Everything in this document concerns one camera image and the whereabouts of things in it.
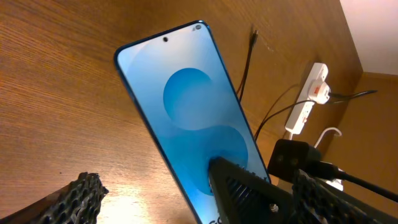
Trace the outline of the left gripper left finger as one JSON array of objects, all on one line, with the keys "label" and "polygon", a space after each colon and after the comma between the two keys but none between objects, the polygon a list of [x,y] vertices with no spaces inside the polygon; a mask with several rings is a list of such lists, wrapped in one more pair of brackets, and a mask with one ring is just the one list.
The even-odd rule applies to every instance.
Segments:
[{"label": "left gripper left finger", "polygon": [[82,172],[77,180],[58,191],[1,218],[1,223],[96,224],[102,199],[108,192],[97,173]]}]

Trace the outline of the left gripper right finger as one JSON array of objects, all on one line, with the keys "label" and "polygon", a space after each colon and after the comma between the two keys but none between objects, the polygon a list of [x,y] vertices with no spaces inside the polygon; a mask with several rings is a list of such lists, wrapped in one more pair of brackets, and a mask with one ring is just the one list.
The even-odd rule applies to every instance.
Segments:
[{"label": "left gripper right finger", "polygon": [[208,175],[223,223],[397,223],[302,170],[294,174],[291,193],[222,157],[210,161]]}]

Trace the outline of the blue Samsung Galaxy smartphone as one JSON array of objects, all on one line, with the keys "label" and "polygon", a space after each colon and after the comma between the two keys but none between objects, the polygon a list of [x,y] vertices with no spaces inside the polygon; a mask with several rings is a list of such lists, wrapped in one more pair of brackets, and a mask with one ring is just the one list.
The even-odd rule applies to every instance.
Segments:
[{"label": "blue Samsung Galaxy smartphone", "polygon": [[221,221],[208,177],[212,159],[269,178],[204,21],[124,45],[114,64],[198,223]]}]

